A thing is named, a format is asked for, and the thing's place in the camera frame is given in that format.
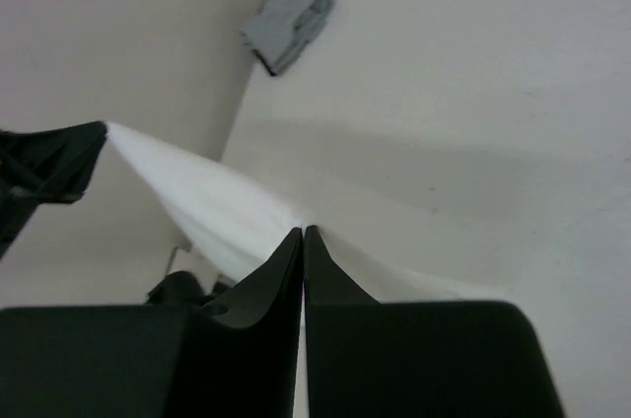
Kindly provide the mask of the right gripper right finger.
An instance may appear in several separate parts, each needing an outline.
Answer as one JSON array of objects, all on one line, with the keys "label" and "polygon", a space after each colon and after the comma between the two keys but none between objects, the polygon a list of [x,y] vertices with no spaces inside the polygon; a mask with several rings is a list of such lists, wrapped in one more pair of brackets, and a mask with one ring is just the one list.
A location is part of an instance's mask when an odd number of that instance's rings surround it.
[{"label": "right gripper right finger", "polygon": [[502,301],[381,303],[304,237],[314,417],[561,417],[533,326]]}]

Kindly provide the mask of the white tank top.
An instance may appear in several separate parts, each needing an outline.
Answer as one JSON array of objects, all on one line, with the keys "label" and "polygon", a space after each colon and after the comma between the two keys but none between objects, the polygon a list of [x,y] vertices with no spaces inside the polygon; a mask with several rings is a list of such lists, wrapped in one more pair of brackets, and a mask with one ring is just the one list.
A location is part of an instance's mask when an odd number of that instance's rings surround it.
[{"label": "white tank top", "polygon": [[[215,268],[241,281],[312,213],[231,168],[115,122],[107,140]],[[500,300],[502,294],[378,260],[333,231],[320,234],[344,273],[380,301]]]}]

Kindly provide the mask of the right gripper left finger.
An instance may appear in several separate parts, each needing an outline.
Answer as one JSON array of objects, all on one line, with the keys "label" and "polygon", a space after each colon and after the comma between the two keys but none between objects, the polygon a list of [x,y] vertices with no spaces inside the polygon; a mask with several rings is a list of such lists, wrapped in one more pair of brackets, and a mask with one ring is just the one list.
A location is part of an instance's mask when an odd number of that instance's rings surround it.
[{"label": "right gripper left finger", "polygon": [[5,417],[289,417],[302,232],[204,305],[1,312]]}]

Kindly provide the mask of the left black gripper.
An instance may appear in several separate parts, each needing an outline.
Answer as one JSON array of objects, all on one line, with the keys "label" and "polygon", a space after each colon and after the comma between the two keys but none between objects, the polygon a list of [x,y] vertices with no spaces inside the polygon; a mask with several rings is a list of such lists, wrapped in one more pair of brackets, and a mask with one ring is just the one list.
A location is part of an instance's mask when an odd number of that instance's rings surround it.
[{"label": "left black gripper", "polygon": [[1,132],[1,257],[38,204],[72,204],[84,196],[106,137],[101,121]]}]

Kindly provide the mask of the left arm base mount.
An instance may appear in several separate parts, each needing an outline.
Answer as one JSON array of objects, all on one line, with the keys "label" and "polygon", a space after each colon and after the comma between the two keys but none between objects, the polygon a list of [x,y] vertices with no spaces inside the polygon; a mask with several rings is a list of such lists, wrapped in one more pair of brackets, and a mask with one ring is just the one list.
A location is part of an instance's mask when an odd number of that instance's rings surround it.
[{"label": "left arm base mount", "polygon": [[233,288],[236,283],[220,275],[207,292],[198,277],[188,270],[165,276],[148,294],[145,304],[150,306],[191,305],[203,307]]}]

